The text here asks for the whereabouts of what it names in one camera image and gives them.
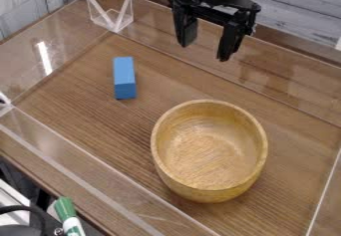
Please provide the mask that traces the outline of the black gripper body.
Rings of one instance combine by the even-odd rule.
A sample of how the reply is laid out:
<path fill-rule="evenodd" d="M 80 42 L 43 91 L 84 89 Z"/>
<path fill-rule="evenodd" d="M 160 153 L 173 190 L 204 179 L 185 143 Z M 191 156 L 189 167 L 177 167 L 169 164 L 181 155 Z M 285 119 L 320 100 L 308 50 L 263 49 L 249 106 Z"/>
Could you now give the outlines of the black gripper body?
<path fill-rule="evenodd" d="M 236 21 L 253 26 L 261 6 L 252 0 L 170 0 L 174 22 L 188 25 L 201 18 L 217 25 Z"/>

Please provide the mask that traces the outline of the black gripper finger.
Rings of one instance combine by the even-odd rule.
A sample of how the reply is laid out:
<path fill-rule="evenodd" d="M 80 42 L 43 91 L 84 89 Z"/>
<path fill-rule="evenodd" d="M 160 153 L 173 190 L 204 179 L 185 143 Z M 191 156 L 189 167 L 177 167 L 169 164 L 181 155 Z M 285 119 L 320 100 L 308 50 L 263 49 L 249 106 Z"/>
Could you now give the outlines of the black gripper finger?
<path fill-rule="evenodd" d="M 173 2 L 172 10 L 177 41 L 187 47 L 197 38 L 199 21 L 193 16 L 192 9 L 177 1 Z"/>
<path fill-rule="evenodd" d="M 217 58 L 225 62 L 239 51 L 243 39 L 255 31 L 256 12 L 237 11 L 224 23 L 224 31 L 220 39 Z"/>

